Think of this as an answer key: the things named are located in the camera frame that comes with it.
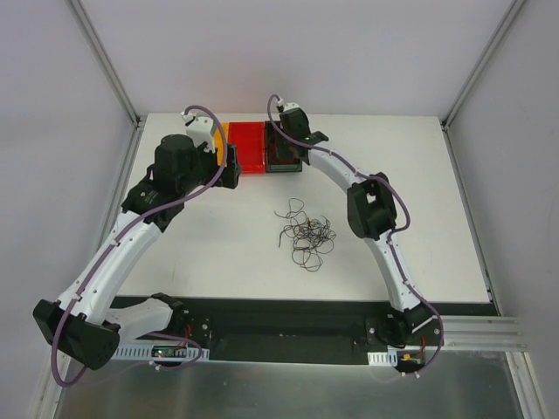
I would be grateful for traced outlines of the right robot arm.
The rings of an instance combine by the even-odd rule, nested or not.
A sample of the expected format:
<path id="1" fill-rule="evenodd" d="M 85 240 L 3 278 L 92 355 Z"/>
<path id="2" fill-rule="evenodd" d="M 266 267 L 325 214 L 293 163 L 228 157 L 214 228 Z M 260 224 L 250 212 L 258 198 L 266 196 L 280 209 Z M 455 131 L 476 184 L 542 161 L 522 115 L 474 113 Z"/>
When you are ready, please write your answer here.
<path id="1" fill-rule="evenodd" d="M 413 344 L 437 314 L 412 281 L 397 243 L 397 234 L 411 224 L 410 213 L 405 209 L 405 224 L 397 227 L 397 205 L 404 204 L 401 197 L 384 173 L 365 175 L 345 157 L 324 147 L 328 137 L 311 130 L 300 106 L 287 103 L 278 105 L 277 111 L 279 122 L 272 123 L 273 129 L 294 156 L 320 170 L 342 189 L 349 227 L 368 245 L 382 273 L 390 314 L 376 327 L 376 338 L 396 348 Z"/>

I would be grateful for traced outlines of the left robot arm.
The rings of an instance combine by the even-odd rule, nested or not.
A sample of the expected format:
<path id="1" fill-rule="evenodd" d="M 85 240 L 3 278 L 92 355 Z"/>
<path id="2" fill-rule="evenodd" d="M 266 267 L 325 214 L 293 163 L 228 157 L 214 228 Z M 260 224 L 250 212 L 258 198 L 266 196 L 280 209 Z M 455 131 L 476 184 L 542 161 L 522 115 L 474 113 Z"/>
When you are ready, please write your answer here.
<path id="1" fill-rule="evenodd" d="M 54 301 L 40 300 L 33 318 L 51 346 L 84 367 L 106 365 L 121 343 L 158 332 L 184 337 L 182 302 L 162 292 L 123 309 L 111 307 L 116 293 L 143 253 L 169 227 L 186 201 L 216 186 L 235 189 L 242 168 L 235 145 L 220 161 L 205 144 L 184 134 L 162 138 L 145 176 L 128 191 L 114 227 L 86 269 Z"/>

